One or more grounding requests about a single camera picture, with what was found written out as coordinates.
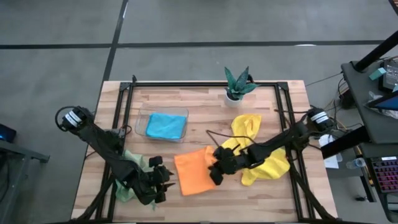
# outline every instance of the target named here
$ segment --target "white pot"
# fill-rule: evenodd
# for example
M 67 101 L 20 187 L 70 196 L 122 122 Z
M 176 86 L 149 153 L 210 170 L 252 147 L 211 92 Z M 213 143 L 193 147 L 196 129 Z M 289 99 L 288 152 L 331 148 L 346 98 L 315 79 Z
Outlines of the white pot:
M 235 108 L 241 104 L 242 100 L 231 100 L 225 92 L 224 102 L 226 106 Z

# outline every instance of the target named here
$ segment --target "yellow cloth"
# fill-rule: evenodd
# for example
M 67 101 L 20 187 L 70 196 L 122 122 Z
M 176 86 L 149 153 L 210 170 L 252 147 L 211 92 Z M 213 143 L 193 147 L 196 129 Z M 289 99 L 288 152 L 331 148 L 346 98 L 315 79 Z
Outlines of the yellow cloth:
M 244 114 L 237 116 L 231 124 L 234 136 L 248 136 L 254 139 L 260 129 L 261 116 L 258 114 Z M 252 144 L 246 138 L 230 138 L 221 146 L 223 148 L 235 148 L 235 155 L 239 154 L 239 150 Z M 290 169 L 290 165 L 286 159 L 285 150 L 282 148 L 276 149 L 265 160 L 265 162 L 254 169 L 244 169 L 242 176 L 242 184 L 249 186 L 254 183 L 257 178 L 261 179 L 278 179 Z

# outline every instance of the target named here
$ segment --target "computer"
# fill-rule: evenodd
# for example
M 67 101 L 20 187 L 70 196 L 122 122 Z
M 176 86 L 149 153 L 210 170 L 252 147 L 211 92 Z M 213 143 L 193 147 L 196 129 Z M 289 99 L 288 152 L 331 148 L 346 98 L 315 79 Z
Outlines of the computer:
M 17 132 L 3 124 L 0 124 L 0 141 L 12 143 Z
M 380 97 L 367 103 L 370 108 L 398 111 L 398 91 Z

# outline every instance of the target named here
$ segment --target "blue cloth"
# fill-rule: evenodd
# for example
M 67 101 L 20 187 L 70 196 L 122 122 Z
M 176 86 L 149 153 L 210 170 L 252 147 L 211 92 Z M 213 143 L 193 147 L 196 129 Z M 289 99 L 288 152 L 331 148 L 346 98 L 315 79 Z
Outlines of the blue cloth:
M 180 139 L 187 118 L 178 115 L 153 113 L 149 116 L 146 135 L 153 138 Z

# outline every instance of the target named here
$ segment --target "white paper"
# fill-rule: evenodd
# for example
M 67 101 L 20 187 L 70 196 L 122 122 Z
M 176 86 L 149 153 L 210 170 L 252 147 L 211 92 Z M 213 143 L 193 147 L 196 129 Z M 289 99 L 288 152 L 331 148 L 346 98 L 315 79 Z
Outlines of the white paper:
M 331 136 L 329 134 L 324 134 L 319 139 L 319 145 L 322 147 L 322 146 L 325 146 L 329 142 L 332 142 L 332 141 L 334 141 L 333 136 Z M 336 155 L 325 159 L 323 162 L 325 163 L 325 167 L 326 168 L 338 169 L 338 162 L 337 162 Z

